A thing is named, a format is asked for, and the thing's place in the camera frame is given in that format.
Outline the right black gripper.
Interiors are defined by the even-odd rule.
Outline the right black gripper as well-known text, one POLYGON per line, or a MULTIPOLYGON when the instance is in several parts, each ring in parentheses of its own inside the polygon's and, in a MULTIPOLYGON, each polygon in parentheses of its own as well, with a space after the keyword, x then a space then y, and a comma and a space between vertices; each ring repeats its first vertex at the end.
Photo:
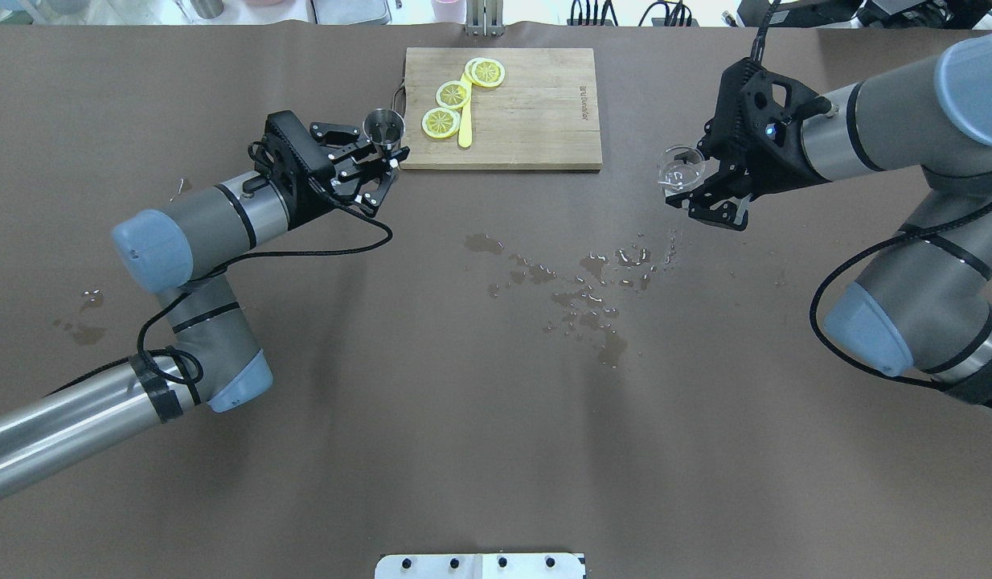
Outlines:
POLYGON ((731 121, 707 121, 699 150, 719 161, 713 175, 691 193, 669 195, 666 205, 688 207, 687 215, 706 226, 743 232, 751 201, 827 183, 795 144, 776 147, 731 121))

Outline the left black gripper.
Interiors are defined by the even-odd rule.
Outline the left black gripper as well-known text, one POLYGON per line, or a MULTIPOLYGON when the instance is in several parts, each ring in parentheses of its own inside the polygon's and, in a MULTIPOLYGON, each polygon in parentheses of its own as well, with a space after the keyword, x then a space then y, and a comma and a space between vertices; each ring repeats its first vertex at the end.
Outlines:
POLYGON ((339 205, 356 207, 374 219, 411 150, 396 148, 368 155, 367 136, 356 125, 312 122, 309 131, 326 155, 313 154, 307 162, 298 154, 279 150, 279 194, 288 230, 305 226, 339 205), (334 177, 331 162, 339 164, 339 201, 330 185, 334 177))

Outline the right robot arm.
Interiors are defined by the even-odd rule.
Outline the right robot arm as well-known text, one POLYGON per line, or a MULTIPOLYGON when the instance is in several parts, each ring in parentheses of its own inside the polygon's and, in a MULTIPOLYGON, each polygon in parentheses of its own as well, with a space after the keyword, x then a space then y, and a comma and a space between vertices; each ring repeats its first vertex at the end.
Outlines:
POLYGON ((992 411, 992 32, 820 94, 764 66, 768 30, 724 70, 699 142, 661 155, 666 204, 743 231, 764 195, 919 167, 928 195, 823 279, 810 325, 864 373, 992 411))

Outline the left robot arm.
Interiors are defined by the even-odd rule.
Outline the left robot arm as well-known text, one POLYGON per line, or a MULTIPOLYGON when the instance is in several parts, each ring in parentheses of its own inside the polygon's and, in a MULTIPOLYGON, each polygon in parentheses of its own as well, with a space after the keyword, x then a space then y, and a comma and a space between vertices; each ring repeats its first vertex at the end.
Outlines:
POLYGON ((240 261, 339 257, 381 242, 332 250, 264 250, 332 211, 377 219, 409 149, 396 111, 371 111, 360 127, 269 114, 250 144, 249 172, 220 181, 113 229, 122 264, 158 311, 128 355, 0 417, 0 501, 191 410, 225 412, 267 392, 274 376, 229 281, 240 261))

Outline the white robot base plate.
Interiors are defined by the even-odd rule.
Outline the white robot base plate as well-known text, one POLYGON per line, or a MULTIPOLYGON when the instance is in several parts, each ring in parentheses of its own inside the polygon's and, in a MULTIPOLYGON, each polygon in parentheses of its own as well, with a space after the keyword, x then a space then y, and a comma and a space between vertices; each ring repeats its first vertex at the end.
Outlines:
POLYGON ((390 554, 375 578, 587 578, 584 554, 481 552, 390 554))

